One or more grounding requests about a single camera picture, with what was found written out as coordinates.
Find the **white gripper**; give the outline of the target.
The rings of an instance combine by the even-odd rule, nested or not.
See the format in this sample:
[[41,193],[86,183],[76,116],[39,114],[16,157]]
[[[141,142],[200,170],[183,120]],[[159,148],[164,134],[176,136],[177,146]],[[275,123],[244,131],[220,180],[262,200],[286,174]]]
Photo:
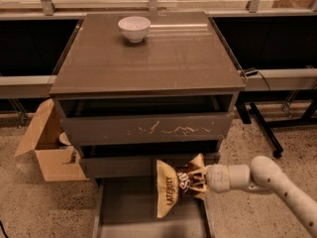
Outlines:
[[198,167],[189,164],[185,167],[185,172],[190,179],[205,179],[206,183],[191,186],[187,193],[198,199],[204,200],[208,188],[217,193],[227,192],[230,190],[230,176],[226,166],[223,165],[209,165],[205,167]]

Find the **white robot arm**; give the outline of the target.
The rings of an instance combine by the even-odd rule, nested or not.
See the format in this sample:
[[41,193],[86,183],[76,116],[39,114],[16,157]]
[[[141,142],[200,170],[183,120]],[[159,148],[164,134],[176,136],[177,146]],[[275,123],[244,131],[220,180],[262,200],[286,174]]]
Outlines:
[[272,192],[290,209],[297,220],[317,238],[317,201],[294,184],[272,159],[257,156],[247,165],[202,165],[188,173],[189,184],[197,192],[222,193],[243,190]]

